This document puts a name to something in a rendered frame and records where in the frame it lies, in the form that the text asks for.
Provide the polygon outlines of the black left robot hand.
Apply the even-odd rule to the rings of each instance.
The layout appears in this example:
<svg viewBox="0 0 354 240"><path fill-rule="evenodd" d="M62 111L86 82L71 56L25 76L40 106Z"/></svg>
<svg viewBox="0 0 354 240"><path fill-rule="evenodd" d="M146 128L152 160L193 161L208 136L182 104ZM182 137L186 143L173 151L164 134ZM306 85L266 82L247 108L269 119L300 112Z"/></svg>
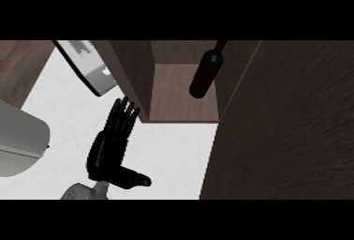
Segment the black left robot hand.
<svg viewBox="0 0 354 240"><path fill-rule="evenodd" d="M149 187L151 178L123 166L129 138L140 109L129 97L115 100L104 130L99 132L89 152L86 169L89 178L108 182L123 189Z"/></svg>

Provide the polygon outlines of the brown wooden cabinet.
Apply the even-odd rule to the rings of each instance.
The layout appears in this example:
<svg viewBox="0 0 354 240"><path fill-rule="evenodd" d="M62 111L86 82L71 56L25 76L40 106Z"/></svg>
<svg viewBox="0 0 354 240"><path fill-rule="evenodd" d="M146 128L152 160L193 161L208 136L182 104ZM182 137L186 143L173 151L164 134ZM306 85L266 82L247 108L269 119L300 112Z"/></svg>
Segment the brown wooden cabinet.
<svg viewBox="0 0 354 240"><path fill-rule="evenodd" d="M224 64L204 97L189 86L214 40L96 40L99 56L145 123L216 123L255 56L257 40L227 42Z"/></svg>

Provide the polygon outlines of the dark wine bottle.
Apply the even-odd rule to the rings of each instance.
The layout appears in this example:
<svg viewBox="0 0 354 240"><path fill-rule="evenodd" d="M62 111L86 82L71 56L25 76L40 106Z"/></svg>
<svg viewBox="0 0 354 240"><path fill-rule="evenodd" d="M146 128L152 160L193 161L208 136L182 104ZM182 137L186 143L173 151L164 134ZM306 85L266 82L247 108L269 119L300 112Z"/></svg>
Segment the dark wine bottle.
<svg viewBox="0 0 354 240"><path fill-rule="evenodd" d="M227 40L219 40L214 48L208 50L202 56L199 67L189 86L189 94L195 98L202 98L208 93L211 83L224 63L223 50L226 45Z"/></svg>

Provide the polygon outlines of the dark brown cabinet door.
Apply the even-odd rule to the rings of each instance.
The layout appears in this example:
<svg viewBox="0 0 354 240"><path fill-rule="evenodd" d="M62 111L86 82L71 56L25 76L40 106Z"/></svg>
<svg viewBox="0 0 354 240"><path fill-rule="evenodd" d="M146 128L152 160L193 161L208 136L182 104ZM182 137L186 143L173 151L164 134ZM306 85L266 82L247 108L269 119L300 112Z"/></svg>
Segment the dark brown cabinet door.
<svg viewBox="0 0 354 240"><path fill-rule="evenodd" d="M201 197L354 200L354 40L258 43Z"/></svg>

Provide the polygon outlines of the pale grey rounded appliance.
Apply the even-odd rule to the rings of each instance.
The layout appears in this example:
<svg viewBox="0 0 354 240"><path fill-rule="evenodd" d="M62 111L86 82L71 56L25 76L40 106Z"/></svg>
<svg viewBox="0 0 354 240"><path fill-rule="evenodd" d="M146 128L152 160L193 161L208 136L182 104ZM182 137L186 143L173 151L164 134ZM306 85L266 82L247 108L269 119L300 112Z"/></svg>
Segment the pale grey rounded appliance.
<svg viewBox="0 0 354 240"><path fill-rule="evenodd" d="M0 177L27 171L50 142L47 123L0 100Z"/></svg>

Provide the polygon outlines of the grey flat appliance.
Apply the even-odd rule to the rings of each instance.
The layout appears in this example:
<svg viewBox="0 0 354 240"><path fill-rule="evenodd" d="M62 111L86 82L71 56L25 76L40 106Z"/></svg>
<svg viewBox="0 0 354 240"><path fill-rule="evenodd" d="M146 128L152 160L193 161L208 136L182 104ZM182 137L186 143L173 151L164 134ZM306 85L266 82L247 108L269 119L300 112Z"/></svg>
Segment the grey flat appliance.
<svg viewBox="0 0 354 240"><path fill-rule="evenodd" d="M55 40L55 46L93 94L101 97L117 82L90 40Z"/></svg>

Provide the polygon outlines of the brown wooden panel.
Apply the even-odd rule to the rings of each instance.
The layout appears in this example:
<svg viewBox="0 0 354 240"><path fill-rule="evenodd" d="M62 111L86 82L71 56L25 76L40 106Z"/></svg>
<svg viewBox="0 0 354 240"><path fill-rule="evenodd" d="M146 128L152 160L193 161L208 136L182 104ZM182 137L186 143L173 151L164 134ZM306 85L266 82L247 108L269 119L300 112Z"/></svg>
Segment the brown wooden panel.
<svg viewBox="0 0 354 240"><path fill-rule="evenodd" d="M50 40L0 40L0 100L22 108L55 50Z"/></svg>

